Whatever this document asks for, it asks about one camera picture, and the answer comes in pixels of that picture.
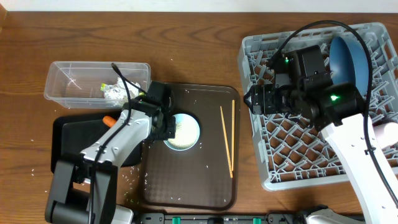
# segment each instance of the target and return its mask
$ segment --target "green led light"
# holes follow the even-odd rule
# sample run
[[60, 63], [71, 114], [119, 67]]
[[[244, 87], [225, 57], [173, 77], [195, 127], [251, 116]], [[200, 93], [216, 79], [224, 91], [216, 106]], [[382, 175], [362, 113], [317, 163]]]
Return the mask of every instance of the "green led light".
[[332, 101], [335, 101], [338, 98], [340, 98], [340, 96], [331, 95], [330, 98], [331, 98]]

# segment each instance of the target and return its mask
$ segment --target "wooden chopstick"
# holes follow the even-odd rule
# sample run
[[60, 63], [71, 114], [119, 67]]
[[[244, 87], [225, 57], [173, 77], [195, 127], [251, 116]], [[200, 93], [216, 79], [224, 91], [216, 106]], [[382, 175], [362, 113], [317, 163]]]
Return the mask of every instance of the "wooden chopstick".
[[231, 168], [234, 171], [234, 140], [235, 140], [235, 100], [232, 100], [232, 160]]
[[226, 130], [225, 130], [225, 122], [224, 122], [224, 114], [223, 114], [223, 107], [220, 106], [221, 111], [221, 120], [223, 121], [223, 131], [224, 131], [224, 140], [225, 140], [225, 149], [226, 149], [226, 156], [228, 160], [228, 167], [229, 167], [229, 176], [232, 178], [232, 168], [231, 168], [231, 159], [229, 157], [229, 148], [228, 148], [228, 140], [226, 138]]

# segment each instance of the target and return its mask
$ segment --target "blue bowl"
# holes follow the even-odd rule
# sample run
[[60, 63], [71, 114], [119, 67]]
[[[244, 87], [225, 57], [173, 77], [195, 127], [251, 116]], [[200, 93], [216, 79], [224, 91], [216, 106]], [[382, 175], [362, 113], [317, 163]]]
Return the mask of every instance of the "blue bowl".
[[330, 45], [330, 70], [333, 84], [352, 83], [361, 95], [368, 88], [368, 61], [362, 45], [354, 39], [335, 37]]

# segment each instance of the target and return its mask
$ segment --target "gray dish rack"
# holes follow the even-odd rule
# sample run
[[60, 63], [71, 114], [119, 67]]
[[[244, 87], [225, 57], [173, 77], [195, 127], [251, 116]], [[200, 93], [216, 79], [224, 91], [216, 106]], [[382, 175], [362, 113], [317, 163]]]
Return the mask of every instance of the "gray dish rack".
[[[369, 114], [373, 125], [398, 122], [398, 56], [387, 29], [381, 23], [351, 27], [364, 39], [372, 58], [373, 90]], [[265, 62], [292, 33], [243, 39], [238, 65], [244, 93], [253, 84], [271, 83], [274, 77], [265, 72]], [[328, 67], [329, 46], [336, 36], [354, 38], [342, 27], [309, 29], [291, 39], [282, 53], [317, 44]], [[275, 191], [348, 181], [339, 159], [322, 135], [289, 119], [308, 122], [305, 118], [294, 115], [285, 118], [284, 114], [250, 115], [253, 146], [264, 189]], [[385, 149], [384, 154], [394, 173], [398, 174], [398, 144]]]

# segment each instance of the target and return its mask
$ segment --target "wooden table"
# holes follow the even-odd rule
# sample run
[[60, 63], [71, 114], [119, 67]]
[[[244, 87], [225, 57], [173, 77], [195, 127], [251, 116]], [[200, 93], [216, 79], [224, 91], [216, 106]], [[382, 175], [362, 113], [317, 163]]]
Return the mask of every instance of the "wooden table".
[[[295, 30], [322, 19], [381, 22], [398, 46], [397, 14], [9, 12], [0, 33], [0, 222], [44, 222], [52, 180], [52, 123], [59, 116], [93, 112], [68, 110], [43, 97], [51, 62], [147, 62], [153, 80], [229, 85], [242, 95], [236, 57], [244, 37]], [[228, 212], [296, 212], [322, 203], [337, 213], [361, 213], [349, 183], [265, 191], [243, 103], [239, 133], [238, 197]], [[119, 186], [118, 203], [142, 209], [138, 201], [125, 201], [129, 186]]]

